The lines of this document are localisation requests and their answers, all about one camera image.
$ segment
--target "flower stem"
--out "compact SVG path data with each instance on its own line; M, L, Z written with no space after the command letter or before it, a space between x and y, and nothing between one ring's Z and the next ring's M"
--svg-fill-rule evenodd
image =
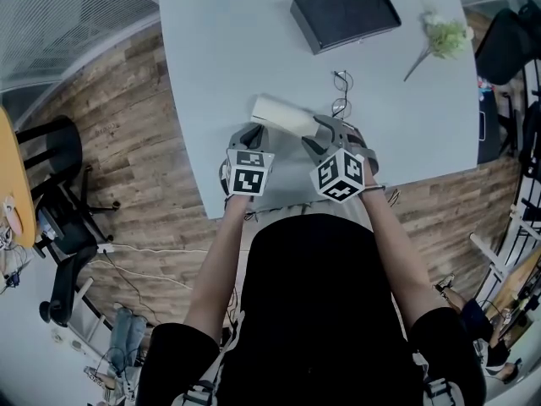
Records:
M412 68L411 68L411 69L409 70L409 72L407 73L406 78L404 79L404 82L407 81L407 79L409 78L409 76L410 76L411 74L413 74L413 71L414 71L415 69L417 69L417 66L420 65L420 64L423 62L423 60L424 60L425 58L427 58L430 54L431 54L431 52L430 52L430 49L429 49L429 48L427 48L426 50L424 50L423 52L421 52L421 55L420 55L419 58L417 59L417 62L415 62L415 64L412 66Z

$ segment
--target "white flower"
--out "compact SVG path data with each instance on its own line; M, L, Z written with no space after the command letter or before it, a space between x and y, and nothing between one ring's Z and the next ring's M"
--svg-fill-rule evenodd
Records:
M445 23L445 20L435 12L427 12L423 16L423 20L425 24L428 24L428 25L437 25L437 24Z
M464 30L464 37L467 39L467 41L471 41L475 37L473 29L470 26L466 27Z

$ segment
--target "wrist strap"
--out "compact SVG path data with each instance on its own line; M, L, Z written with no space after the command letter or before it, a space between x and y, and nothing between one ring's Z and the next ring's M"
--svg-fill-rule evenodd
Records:
M385 185L372 185L372 186L367 186L362 193L365 193L367 191L375 191L376 189L382 189L384 192L385 192Z

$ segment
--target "eyeglasses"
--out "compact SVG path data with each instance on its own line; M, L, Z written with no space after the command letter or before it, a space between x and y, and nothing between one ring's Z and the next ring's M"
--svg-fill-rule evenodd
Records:
M335 87L344 92L343 98L338 98L332 103L332 117L344 120L352 113L352 103L347 100L347 93L353 88L353 77L346 71L333 73L335 75Z

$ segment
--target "yellow table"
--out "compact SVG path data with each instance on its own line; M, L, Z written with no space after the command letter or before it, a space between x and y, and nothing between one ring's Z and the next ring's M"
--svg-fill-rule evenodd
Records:
M36 216L19 143L8 114L0 107L0 204L11 195L23 225L23 234L14 241L31 248L36 241Z

